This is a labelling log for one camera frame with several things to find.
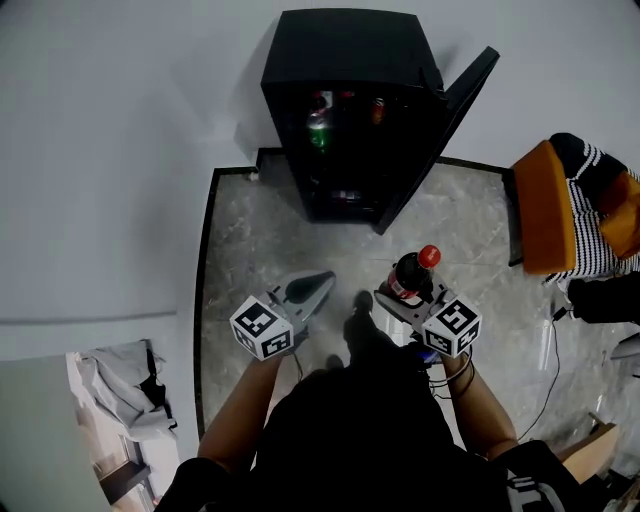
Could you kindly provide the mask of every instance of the bottle label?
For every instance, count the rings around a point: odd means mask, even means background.
[[[389,287],[393,290],[398,298],[400,299],[411,299],[418,295],[418,292],[412,292],[409,290],[405,290],[402,285],[398,282],[398,278],[396,277],[396,269],[394,268],[389,274]]]

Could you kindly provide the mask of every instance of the black shirt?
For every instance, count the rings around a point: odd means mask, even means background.
[[[511,510],[507,468],[577,506],[578,484],[546,444],[487,462],[453,443],[426,374],[349,367],[312,374],[274,408],[250,473],[186,461],[156,510]]]

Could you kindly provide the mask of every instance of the coca-cola bottle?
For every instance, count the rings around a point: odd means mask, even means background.
[[[405,254],[393,267],[381,291],[406,300],[415,297],[433,279],[433,269],[441,254],[435,245],[426,245],[419,253]]]

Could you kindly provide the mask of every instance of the black mini fridge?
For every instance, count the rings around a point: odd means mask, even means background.
[[[309,220],[383,234],[498,58],[487,47],[445,91],[414,15],[283,12],[261,86]]]

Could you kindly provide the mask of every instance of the fridge door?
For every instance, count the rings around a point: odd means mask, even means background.
[[[398,184],[397,191],[382,214],[380,221],[374,225],[376,233],[379,235],[384,234],[405,204],[411,199],[436,163],[469,108],[473,105],[499,58],[500,54],[488,46],[447,90],[448,112],[445,122],[442,124],[440,135],[426,145],[424,153],[425,165],[422,171],[417,176],[410,176],[404,182]]]

